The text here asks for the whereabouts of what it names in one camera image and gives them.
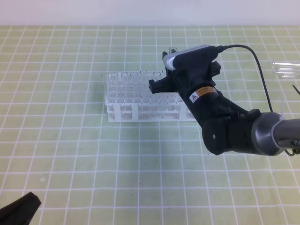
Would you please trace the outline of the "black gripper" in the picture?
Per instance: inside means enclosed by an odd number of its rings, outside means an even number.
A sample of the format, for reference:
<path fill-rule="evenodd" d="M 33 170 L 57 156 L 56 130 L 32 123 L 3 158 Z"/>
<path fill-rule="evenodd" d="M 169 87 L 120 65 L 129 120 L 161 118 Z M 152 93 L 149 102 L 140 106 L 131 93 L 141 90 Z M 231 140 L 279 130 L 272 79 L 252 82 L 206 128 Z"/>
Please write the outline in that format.
<path fill-rule="evenodd" d="M 197 87 L 212 84 L 213 61 L 205 67 L 173 71 L 172 55 L 162 52 L 162 60 L 166 77 L 158 81 L 149 80 L 152 94 L 179 93 L 182 98 L 187 98 Z"/>

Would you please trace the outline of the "black left arm gripper tip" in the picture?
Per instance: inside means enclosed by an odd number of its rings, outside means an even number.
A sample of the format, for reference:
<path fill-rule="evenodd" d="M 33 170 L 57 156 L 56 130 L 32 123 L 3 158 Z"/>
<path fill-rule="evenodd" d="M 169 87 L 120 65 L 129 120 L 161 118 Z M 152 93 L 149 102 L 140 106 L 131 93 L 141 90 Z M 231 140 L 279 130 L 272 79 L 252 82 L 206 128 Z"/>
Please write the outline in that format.
<path fill-rule="evenodd" d="M 32 192 L 0 209 L 1 225 L 29 225 L 41 201 Z"/>

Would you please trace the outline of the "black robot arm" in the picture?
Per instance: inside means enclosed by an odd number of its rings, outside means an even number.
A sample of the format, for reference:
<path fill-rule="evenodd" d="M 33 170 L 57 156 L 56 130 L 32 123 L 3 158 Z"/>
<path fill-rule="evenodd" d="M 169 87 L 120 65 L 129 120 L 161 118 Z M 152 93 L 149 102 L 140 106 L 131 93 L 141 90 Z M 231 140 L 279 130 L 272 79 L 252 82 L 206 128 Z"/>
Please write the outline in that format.
<path fill-rule="evenodd" d="M 276 156 L 300 152 L 300 121 L 284 120 L 276 112 L 247 111 L 215 87 L 221 70 L 216 57 L 224 46 L 200 46 L 181 52 L 163 52 L 166 77 L 149 81 L 150 91 L 178 93 L 202 129 L 207 150 Z"/>

